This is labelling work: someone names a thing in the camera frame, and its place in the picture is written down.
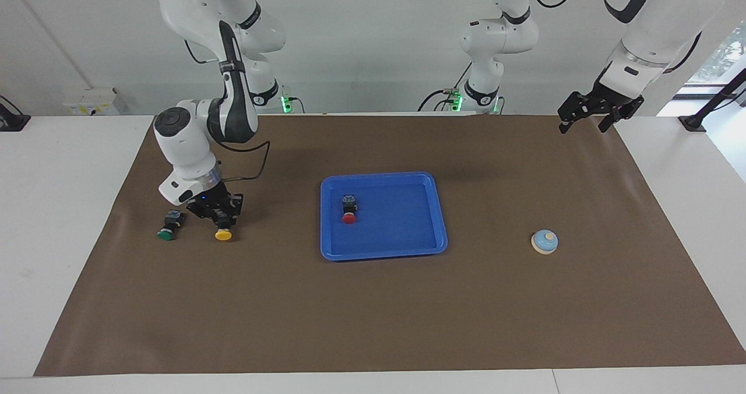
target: blue plastic tray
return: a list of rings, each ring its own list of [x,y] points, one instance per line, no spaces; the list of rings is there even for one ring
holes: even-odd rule
[[[342,197],[357,198],[344,224]],[[322,183],[322,254],[330,261],[440,254],[448,247],[435,179],[427,173],[329,177]]]

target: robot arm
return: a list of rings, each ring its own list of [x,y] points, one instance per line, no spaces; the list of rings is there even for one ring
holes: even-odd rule
[[[530,0],[492,1],[501,17],[476,20],[462,35],[461,47],[473,62],[471,75],[459,91],[464,97],[463,110],[492,110],[504,72],[495,57],[530,51],[539,40],[539,28],[530,17]]]
[[[607,65],[585,96],[573,92],[562,107],[559,129],[567,133],[575,121],[607,114],[599,128],[631,118],[645,102],[642,92],[660,78],[688,43],[722,8],[725,0],[630,0],[624,9],[607,9],[629,24]]]
[[[185,100],[158,115],[155,136],[174,166],[159,190],[173,205],[187,203],[200,218],[213,219],[221,239],[240,214],[242,196],[227,192],[210,138],[245,143],[256,134],[259,121],[253,102],[266,96],[268,103],[279,89],[260,53],[281,49],[285,35],[256,0],[160,0],[160,7],[171,29],[216,55],[224,94]],[[261,91],[252,94],[250,89]]]

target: yellow disc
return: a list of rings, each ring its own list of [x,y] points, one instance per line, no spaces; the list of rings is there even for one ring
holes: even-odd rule
[[[217,238],[220,241],[231,241],[232,237],[233,237],[233,233],[231,232],[231,230],[227,230],[227,229],[221,229],[215,233],[215,238]]]

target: brown table surface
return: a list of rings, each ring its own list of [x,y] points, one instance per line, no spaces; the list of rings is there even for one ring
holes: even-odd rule
[[[746,363],[746,353],[623,142],[544,117],[263,118],[272,139],[235,240],[190,217],[146,138],[36,375],[505,370]],[[225,176],[261,156],[215,149]],[[330,263],[319,186],[427,171],[450,246]],[[529,239],[549,228],[556,254]]]

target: blue round object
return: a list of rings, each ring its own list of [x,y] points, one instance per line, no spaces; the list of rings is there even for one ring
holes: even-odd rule
[[[554,253],[559,243],[557,235],[551,230],[540,230],[536,234],[533,234],[533,238],[531,239],[531,245],[541,254]]]

